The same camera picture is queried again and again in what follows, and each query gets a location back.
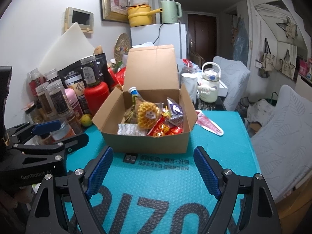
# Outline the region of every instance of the screw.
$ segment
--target screw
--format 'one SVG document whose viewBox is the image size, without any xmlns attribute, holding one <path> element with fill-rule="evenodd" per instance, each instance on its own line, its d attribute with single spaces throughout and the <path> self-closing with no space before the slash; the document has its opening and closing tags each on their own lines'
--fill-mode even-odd
<svg viewBox="0 0 312 234">
<path fill-rule="evenodd" d="M 256 178 L 256 179 L 263 179 L 263 176 L 262 176 L 260 173 L 257 173 L 257 174 L 255 175 L 255 178 Z"/>
<path fill-rule="evenodd" d="M 57 156 L 54 157 L 54 159 L 55 159 L 55 160 L 61 160 L 61 159 L 62 159 L 62 156 L 57 155 Z"/>
<path fill-rule="evenodd" d="M 51 179 L 52 178 L 52 175 L 51 174 L 47 174 L 46 176 L 44 176 L 44 179 L 46 179 L 46 180 L 49 180 L 49 179 Z"/>
<path fill-rule="evenodd" d="M 83 173 L 83 169 L 77 169 L 75 170 L 76 175 L 81 175 Z"/>
<path fill-rule="evenodd" d="M 224 170 L 225 175 L 231 175 L 232 174 L 232 170 L 230 169 L 225 169 Z"/>
</svg>

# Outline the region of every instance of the white refrigerator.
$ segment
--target white refrigerator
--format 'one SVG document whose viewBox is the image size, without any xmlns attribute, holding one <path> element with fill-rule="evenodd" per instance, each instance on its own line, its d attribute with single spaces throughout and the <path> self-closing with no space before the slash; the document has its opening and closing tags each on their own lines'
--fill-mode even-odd
<svg viewBox="0 0 312 234">
<path fill-rule="evenodd" d="M 132 45 L 141 45 L 152 42 L 155 46 L 174 45 L 177 59 L 186 58 L 186 28 L 185 24 L 157 24 L 131 27 Z"/>
</svg>

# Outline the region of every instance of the brown door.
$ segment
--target brown door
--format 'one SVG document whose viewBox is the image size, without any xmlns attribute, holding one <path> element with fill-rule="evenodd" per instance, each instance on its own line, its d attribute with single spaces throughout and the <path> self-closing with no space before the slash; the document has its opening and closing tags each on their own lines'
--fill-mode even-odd
<svg viewBox="0 0 312 234">
<path fill-rule="evenodd" d="M 190 51 L 198 53 L 205 62 L 216 56 L 216 18 L 188 14 L 188 37 Z"/>
</svg>

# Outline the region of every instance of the black snack bag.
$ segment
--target black snack bag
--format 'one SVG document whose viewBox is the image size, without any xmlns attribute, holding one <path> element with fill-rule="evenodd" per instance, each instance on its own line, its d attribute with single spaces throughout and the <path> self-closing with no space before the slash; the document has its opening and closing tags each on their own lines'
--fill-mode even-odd
<svg viewBox="0 0 312 234">
<path fill-rule="evenodd" d="M 100 79 L 102 82 L 106 83 L 108 89 L 111 92 L 111 86 L 114 84 L 114 80 L 110 73 L 108 72 L 107 61 L 105 53 L 96 55 L 96 63 L 99 67 Z"/>
<path fill-rule="evenodd" d="M 58 71 L 58 74 L 64 87 L 71 88 L 75 91 L 83 113 L 90 113 L 87 100 L 84 95 L 86 83 L 80 60 Z"/>
</svg>

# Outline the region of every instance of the yellow fruit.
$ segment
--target yellow fruit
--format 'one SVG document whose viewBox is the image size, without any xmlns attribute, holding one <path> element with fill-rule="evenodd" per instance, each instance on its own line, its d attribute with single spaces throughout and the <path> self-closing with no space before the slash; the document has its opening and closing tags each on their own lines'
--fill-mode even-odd
<svg viewBox="0 0 312 234">
<path fill-rule="evenodd" d="M 84 127 L 89 127 L 93 124 L 91 114 L 85 114 L 81 117 L 80 123 Z"/>
</svg>

